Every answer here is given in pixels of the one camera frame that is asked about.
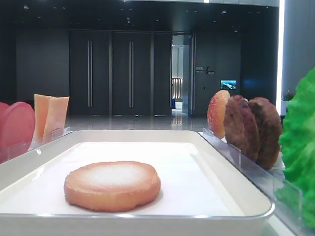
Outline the upright bread slice right rack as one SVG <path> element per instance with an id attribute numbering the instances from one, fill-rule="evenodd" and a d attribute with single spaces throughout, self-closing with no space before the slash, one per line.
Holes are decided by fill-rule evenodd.
<path id="1" fill-rule="evenodd" d="M 211 131 L 218 138 L 222 139 L 225 136 L 224 117 L 225 107 L 230 97 L 227 90 L 218 91 L 210 100 L 207 111 L 207 123 Z"/>

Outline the rear brown meat patty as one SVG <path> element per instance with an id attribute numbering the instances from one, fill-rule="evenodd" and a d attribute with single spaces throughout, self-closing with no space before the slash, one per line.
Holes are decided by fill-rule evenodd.
<path id="1" fill-rule="evenodd" d="M 228 99 L 223 124 L 227 142 L 255 162 L 260 147 L 259 132 L 255 117 L 244 97 L 234 95 Z"/>

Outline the brown meat patty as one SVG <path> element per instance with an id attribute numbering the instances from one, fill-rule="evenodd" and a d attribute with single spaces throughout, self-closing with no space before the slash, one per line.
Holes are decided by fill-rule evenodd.
<path id="1" fill-rule="evenodd" d="M 227 142 L 255 162 L 260 147 L 259 132 L 255 117 L 244 97 L 234 95 L 228 99 L 223 124 Z"/>
<path id="2" fill-rule="evenodd" d="M 277 162 L 280 152 L 281 118 L 276 106 L 266 98 L 256 97 L 249 100 L 249 107 L 259 132 L 260 148 L 256 164 L 269 170 Z"/>

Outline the front orange cheese slice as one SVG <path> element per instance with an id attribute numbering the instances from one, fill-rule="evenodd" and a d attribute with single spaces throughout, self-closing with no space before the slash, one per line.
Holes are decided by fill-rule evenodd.
<path id="1" fill-rule="evenodd" d="M 46 144 L 63 134 L 68 102 L 69 96 L 50 98 L 47 120 L 43 133 L 43 144 Z"/>

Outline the orange cheese slice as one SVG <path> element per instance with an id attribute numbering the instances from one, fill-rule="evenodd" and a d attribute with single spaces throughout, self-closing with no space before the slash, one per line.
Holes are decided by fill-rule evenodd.
<path id="1" fill-rule="evenodd" d="M 63 134 L 68 102 L 69 96 L 50 98 L 47 120 L 43 133 L 43 144 L 46 144 Z"/>
<path id="2" fill-rule="evenodd" d="M 35 113 L 35 138 L 37 141 L 43 141 L 44 128 L 46 125 L 47 114 L 49 110 L 49 101 L 52 96 L 34 94 L 34 113 Z"/>

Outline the front brown meat patty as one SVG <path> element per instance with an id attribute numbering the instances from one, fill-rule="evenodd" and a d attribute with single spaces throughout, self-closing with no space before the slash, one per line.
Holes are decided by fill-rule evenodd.
<path id="1" fill-rule="evenodd" d="M 259 132 L 260 148 L 256 164 L 269 170 L 277 162 L 280 152 L 281 118 L 276 106 L 266 98 L 256 97 L 249 100 L 249 107 Z"/>

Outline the front red tomato slice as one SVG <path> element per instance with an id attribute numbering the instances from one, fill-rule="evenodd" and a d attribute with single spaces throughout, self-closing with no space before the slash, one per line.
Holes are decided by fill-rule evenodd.
<path id="1" fill-rule="evenodd" d="M 35 129 L 34 110 L 26 102 L 15 102 L 0 117 L 0 150 L 30 142 Z"/>

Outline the rear red tomato slice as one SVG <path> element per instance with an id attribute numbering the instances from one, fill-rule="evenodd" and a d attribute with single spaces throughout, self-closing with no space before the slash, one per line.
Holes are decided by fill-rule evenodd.
<path id="1" fill-rule="evenodd" d="M 4 113 L 4 111 L 9 108 L 9 105 L 3 102 L 0 102 L 0 116 Z"/>

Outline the green lettuce leaf in rack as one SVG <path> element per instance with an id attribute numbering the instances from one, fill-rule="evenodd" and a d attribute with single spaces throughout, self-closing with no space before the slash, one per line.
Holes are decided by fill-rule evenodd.
<path id="1" fill-rule="evenodd" d="M 279 143 L 290 182 L 276 192 L 277 198 L 302 214 L 304 224 L 315 227 L 315 71 L 301 79 L 288 103 Z"/>

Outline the dark double door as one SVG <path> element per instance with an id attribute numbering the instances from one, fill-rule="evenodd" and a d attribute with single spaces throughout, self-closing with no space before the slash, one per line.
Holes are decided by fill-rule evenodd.
<path id="1" fill-rule="evenodd" d="M 71 30 L 72 115 L 168 116 L 172 34 Z"/>

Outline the white rectangular tray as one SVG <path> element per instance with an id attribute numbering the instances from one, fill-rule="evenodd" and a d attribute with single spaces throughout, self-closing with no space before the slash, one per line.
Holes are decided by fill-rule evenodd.
<path id="1" fill-rule="evenodd" d="M 152 165 L 161 191 L 116 214 L 69 205 L 69 172 L 95 162 Z M 3 236 L 259 236 L 275 205 L 193 131 L 71 132 L 0 166 Z"/>

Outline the clear acrylic rack right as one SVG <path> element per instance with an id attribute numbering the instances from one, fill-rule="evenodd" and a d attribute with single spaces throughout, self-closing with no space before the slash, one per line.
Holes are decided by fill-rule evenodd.
<path id="1" fill-rule="evenodd" d="M 275 213 L 261 231 L 262 236 L 315 234 L 315 230 L 308 227 L 304 219 L 307 202 L 304 200 L 302 190 L 285 179 L 281 156 L 275 167 L 266 171 L 242 155 L 235 146 L 227 144 L 225 139 L 216 137 L 209 129 L 203 128 L 200 134 L 275 203 Z"/>

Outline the clear acrylic rack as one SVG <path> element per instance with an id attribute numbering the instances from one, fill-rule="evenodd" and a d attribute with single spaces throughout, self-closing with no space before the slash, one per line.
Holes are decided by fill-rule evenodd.
<path id="1" fill-rule="evenodd" d="M 2 164 L 30 150 L 37 149 L 44 144 L 50 143 L 60 137 L 63 137 L 64 135 L 69 134 L 70 132 L 71 129 L 69 126 L 64 129 L 54 130 L 50 134 L 42 138 L 39 139 L 33 138 L 30 142 L 22 142 L 19 144 L 12 145 L 3 151 L 2 150 L 0 151 L 0 163 Z"/>
<path id="2" fill-rule="evenodd" d="M 266 171 L 242 155 L 235 146 L 227 144 L 225 139 L 216 137 L 209 129 L 203 128 L 200 134 L 275 203 L 275 213 L 261 231 L 262 236 L 315 234 L 315 230 L 308 227 L 304 219 L 307 202 L 304 200 L 302 190 L 285 179 L 281 156 L 275 167 Z"/>

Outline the clear acrylic rack left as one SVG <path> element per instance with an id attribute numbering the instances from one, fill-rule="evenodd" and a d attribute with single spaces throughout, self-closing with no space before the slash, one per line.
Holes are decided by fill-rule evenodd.
<path id="1" fill-rule="evenodd" d="M 0 163 L 2 164 L 30 150 L 37 149 L 44 144 L 50 143 L 60 137 L 63 137 L 64 135 L 69 134 L 70 132 L 71 129 L 69 126 L 64 129 L 54 130 L 50 134 L 42 138 L 39 139 L 33 138 L 30 142 L 22 142 L 19 144 L 12 145 L 3 151 L 2 150 L 0 151 Z"/>

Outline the small wall screen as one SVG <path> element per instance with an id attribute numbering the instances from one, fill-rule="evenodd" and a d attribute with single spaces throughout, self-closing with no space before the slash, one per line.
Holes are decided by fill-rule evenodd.
<path id="1" fill-rule="evenodd" d="M 236 80 L 220 80 L 220 89 L 235 90 L 236 89 Z"/>

